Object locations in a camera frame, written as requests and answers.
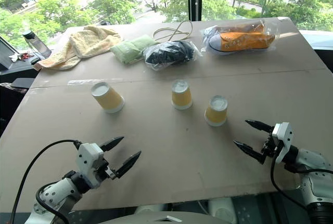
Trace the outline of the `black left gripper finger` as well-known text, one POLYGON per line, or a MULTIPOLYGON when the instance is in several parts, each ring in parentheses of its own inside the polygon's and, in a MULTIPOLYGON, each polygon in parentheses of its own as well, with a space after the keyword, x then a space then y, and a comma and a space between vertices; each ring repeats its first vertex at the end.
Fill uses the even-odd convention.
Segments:
POLYGON ((115 146, 117 146, 122 140, 123 140, 123 136, 120 137, 115 137, 112 138, 109 141, 106 141, 105 143, 103 143, 102 145, 100 145, 99 147, 104 151, 110 151, 111 149, 113 149, 115 146))
POLYGON ((116 171, 116 177, 121 178, 123 175, 125 175, 134 166, 140 155, 141 151, 138 151, 137 153, 131 155, 116 171))

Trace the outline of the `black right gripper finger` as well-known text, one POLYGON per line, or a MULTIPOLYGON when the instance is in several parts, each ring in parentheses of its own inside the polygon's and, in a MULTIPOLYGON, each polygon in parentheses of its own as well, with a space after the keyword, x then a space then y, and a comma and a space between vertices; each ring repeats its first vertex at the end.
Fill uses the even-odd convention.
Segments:
POLYGON ((274 126, 267 125, 263 122, 260 121, 255 121, 255 120, 245 120, 247 124, 249 124, 251 127, 260 130, 260 131, 265 131, 267 133, 271 133, 274 129, 274 126))
POLYGON ((266 159, 266 155, 263 153, 259 153, 255 150, 253 150, 252 147, 248 146, 245 143, 241 143, 238 142, 236 140, 233 141, 234 144, 245 154, 247 154, 248 156, 254 158, 255 160, 257 160, 260 164, 264 164, 265 159, 266 159))

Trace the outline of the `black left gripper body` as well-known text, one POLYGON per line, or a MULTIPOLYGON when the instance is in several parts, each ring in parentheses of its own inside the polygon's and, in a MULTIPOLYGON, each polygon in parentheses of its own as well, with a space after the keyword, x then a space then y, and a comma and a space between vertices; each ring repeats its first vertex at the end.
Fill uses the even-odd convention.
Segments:
POLYGON ((109 163, 103 159, 99 168, 98 168, 98 178, 99 180, 106 180, 106 179, 112 179, 114 180, 115 178, 117 178, 117 172, 115 169, 111 169, 109 167, 109 163))

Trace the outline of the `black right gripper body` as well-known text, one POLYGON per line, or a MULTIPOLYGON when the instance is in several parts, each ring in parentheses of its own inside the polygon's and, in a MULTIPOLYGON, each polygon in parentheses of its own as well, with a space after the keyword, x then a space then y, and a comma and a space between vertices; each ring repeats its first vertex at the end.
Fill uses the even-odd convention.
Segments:
POLYGON ((267 137, 267 140, 263 144, 263 148, 262 148, 261 152, 264 156, 273 158, 273 156, 275 155, 276 147, 277 147, 277 144, 275 143, 272 134, 269 134, 267 137))

